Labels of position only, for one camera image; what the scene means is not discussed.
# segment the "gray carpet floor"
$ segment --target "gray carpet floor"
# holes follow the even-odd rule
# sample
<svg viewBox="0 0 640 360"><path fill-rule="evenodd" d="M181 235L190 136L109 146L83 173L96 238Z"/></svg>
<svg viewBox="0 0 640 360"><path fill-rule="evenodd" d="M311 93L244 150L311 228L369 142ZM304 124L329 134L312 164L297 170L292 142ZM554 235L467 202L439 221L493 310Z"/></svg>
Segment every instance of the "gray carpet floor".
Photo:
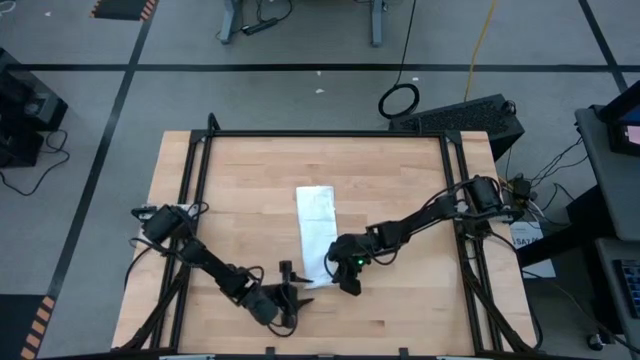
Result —
<svg viewBox="0 0 640 360"><path fill-rule="evenodd" d="M0 17L0 47L25 64L127 64L141 24L91 19L94 3L19 0L15 11ZM279 13L285 3L275 0L268 11ZM369 45L366 4L294 3L286 21L251 37L237 34L231 45L223 46L216 40L222 1L160 0L140 64L400 62L410 0L389 1L384 45L378 49ZM489 0L418 0L407 63L468 64L489 4ZM640 3L589 0L589 4L618 63L640 65L636 20ZM252 1L246 1L244 16L246 23L255 22ZM607 64L577 0L499 1L478 63ZM72 157L32 197L0 187L0 294L47 292L124 72L34 74L69 103L61 128L69 132L66 149ZM109 349L132 256L126 239L138 227L129 210L147 198L164 131L201 128L209 112L225 129L386 129L377 102L396 76L387 71L136 72L39 356ZM627 84L640 80L638 73L624 77ZM420 88L419 110L462 101L466 80L463 70L403 74L403 81ZM513 147L509 174L532 176L577 139L573 112L607 103L619 89L607 72L477 72L471 98L496 93L516 102L526 130ZM407 99L398 94L390 102L400 109ZM584 148L577 147L565 161L584 154ZM11 183L28 189L56 159L42 155L34 168L3 171ZM501 174L505 160L497 163ZM588 162L558 172L536 188L540 203L550 198L553 182L577 196L593 186L595 178ZM547 215L565 219L568 202L558 196ZM561 284L588 300L592 289L580 257L567 254L554 262ZM527 288L543 326L543 350L629 358L621 346L589 350L584 337L595 328L561 295L535 282L527 283Z"/></svg>

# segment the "desk leg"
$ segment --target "desk leg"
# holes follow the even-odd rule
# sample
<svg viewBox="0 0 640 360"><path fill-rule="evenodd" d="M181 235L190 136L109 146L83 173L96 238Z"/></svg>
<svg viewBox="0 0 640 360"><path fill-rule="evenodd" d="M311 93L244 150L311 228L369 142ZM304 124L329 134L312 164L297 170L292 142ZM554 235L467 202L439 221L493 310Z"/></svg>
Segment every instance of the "desk leg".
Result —
<svg viewBox="0 0 640 360"><path fill-rule="evenodd" d="M233 36L233 25L242 11L242 0L224 0L224 20L220 29L220 42L227 45Z"/></svg>
<svg viewBox="0 0 640 360"><path fill-rule="evenodd" d="M371 46L382 45L382 4L383 0L371 2Z"/></svg>

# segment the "monitor screen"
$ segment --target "monitor screen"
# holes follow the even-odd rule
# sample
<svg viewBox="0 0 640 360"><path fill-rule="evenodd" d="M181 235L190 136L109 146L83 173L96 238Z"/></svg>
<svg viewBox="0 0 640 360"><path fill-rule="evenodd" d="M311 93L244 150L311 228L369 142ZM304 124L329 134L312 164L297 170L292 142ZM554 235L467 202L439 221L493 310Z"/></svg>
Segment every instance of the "monitor screen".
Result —
<svg viewBox="0 0 640 360"><path fill-rule="evenodd" d="M633 108L633 110L629 111L622 117L622 121L627 124L636 123L640 126L640 105Z"/></svg>
<svg viewBox="0 0 640 360"><path fill-rule="evenodd" d="M640 145L640 126L627 126L629 142Z"/></svg>

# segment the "white paper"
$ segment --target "white paper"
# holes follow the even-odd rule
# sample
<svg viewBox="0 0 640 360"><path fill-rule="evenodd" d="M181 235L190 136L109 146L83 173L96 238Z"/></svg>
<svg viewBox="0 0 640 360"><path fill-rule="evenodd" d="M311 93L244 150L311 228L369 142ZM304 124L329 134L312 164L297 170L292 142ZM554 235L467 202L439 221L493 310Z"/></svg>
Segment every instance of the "white paper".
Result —
<svg viewBox="0 0 640 360"><path fill-rule="evenodd" d="M302 186L296 188L298 223L305 277L313 280L306 286L313 289L331 284L331 276L324 268L324 256L329 245L338 237L336 209L332 186ZM328 263L335 272L337 265Z"/></svg>
<svg viewBox="0 0 640 360"><path fill-rule="evenodd" d="M516 249L529 245L534 241L542 239L543 237L544 236L542 235L542 230L540 230L540 223L536 221L517 221L511 224L511 238ZM553 264L549 259L527 266L523 270L536 274L538 276L542 276L544 278L556 277L556 272L553 269ZM523 275L525 279L535 278L534 276L528 274Z"/></svg>

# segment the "black floor stripe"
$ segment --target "black floor stripe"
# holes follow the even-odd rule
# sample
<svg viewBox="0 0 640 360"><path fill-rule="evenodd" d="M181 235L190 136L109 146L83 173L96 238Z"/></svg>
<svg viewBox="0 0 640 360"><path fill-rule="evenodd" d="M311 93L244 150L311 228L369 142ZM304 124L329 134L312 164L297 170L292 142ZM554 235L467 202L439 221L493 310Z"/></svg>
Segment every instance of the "black floor stripe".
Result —
<svg viewBox="0 0 640 360"><path fill-rule="evenodd" d="M10 71L127 71L129 64L9 64Z"/></svg>
<svg viewBox="0 0 640 360"><path fill-rule="evenodd" d="M149 20L143 23L142 28L140 29L138 39L136 40L135 47L133 48L133 53L131 54L131 58L129 60L128 69L124 74L122 83L120 84L120 89L118 90L118 94L116 95L116 99L113 104L113 108L111 109L111 114L109 115L109 120L107 121L107 125L105 126L104 132L102 133L102 139L100 140L100 145L98 146L96 156L93 159L91 171L89 172L89 177L87 178L84 190L82 191L80 203L78 204L76 213L73 216L71 228L69 229L67 239L64 242L64 247L62 248L62 253L60 254L58 264L56 265L56 269L53 273L51 284L49 284L49 290L47 291L47 294L49 296L52 296L53 298L58 298L58 295L62 290L64 279L67 275L67 271L69 270L69 265L71 264L71 258L73 257L76 245L78 244L80 232L82 231L84 220L87 216L87 212L89 211L91 200L96 190L96 185L98 184L102 166L104 165L104 161L107 158L107 152L109 151L109 146L111 145L113 134L116 130L116 126L118 126L120 114L127 98L127 94L129 93L129 88L131 87L131 82L135 74L135 65L138 64L138 61L140 60L140 55L142 54L144 43L147 40L147 35L149 34L149 29L151 27L151 22L153 20L154 14L151 15L151 18L149 18Z"/></svg>
<svg viewBox="0 0 640 360"><path fill-rule="evenodd" d="M7 66L12 71L156 71L156 72L250 72L250 71L399 71L400 64L19 64ZM627 65L629 72L640 72L640 65ZM424 72L468 72L465 64L406 64L404 70ZM609 65L476 65L475 72L506 73L603 73L611 72Z"/></svg>
<svg viewBox="0 0 640 360"><path fill-rule="evenodd" d="M602 33L602 29L600 29L600 25L598 25L598 21L596 20L595 15L593 14L593 10L591 10L591 6L589 6L589 2L587 0L578 0L580 3L580 7L584 12L584 16L587 18L587 22L589 23L589 27L591 28L591 32L593 32L593 36L596 38L598 42L598 46L600 47L600 51L602 51L602 55L604 59L607 61L607 65L610 67L611 74L613 75L613 79L616 81L616 85L618 86L618 90L623 92L627 90L627 82L624 80L624 76L622 76L622 72L618 67L618 63L611 52L611 48L609 48L609 44L607 44L607 40L604 38L604 34Z"/></svg>
<svg viewBox="0 0 640 360"><path fill-rule="evenodd" d="M618 65L621 72L640 72L640 65Z"/></svg>

